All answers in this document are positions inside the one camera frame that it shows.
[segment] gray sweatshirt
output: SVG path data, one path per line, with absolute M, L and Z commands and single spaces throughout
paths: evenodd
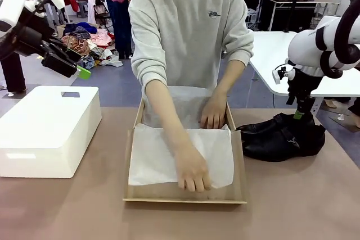
M 165 85 L 214 89 L 221 51 L 248 64 L 253 34 L 244 0 L 131 0 L 132 69 L 143 89 Z

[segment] white plastic box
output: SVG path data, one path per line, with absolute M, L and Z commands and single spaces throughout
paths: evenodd
M 73 177 L 100 121 L 98 88 L 34 88 L 0 118 L 0 176 Z

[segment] sleeve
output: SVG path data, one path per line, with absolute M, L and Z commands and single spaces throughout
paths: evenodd
M 244 0 L 230 0 L 229 13 L 224 30 L 223 47 L 228 60 L 240 60 L 248 64 L 253 53 L 253 32 L 246 27 L 248 8 Z
M 161 46 L 161 36 L 156 11 L 151 0 L 131 0 L 129 6 L 132 37 L 135 43 L 131 59 L 132 70 L 145 90 L 152 80 L 165 85 L 165 52 Z

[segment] black leather shoe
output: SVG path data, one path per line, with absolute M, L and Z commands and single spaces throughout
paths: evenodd
M 325 128 L 309 125 L 306 129 L 282 127 L 262 134 L 242 145 L 245 156 L 252 159 L 280 162 L 292 157 L 314 156 L 325 144 Z
M 257 123 L 257 124 L 249 124 L 239 126 L 237 130 L 241 131 L 241 139 L 243 141 L 249 141 L 252 138 L 262 135 L 264 133 L 268 133 L 273 129 L 281 128 L 286 125 L 290 125 L 293 121 L 301 121 L 303 125 L 314 125 L 314 118 L 313 116 L 307 115 L 303 116 L 301 120 L 295 120 L 294 115 L 285 115 L 280 113 L 274 116 L 273 119 L 267 120 L 265 122 Z

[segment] hand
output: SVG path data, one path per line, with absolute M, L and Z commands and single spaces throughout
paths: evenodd
M 223 127 L 226 99 L 225 93 L 214 91 L 202 111 L 200 126 L 203 129 L 221 129 Z
M 179 187 L 191 192 L 210 190 L 208 166 L 191 141 L 180 146 L 174 153 Z

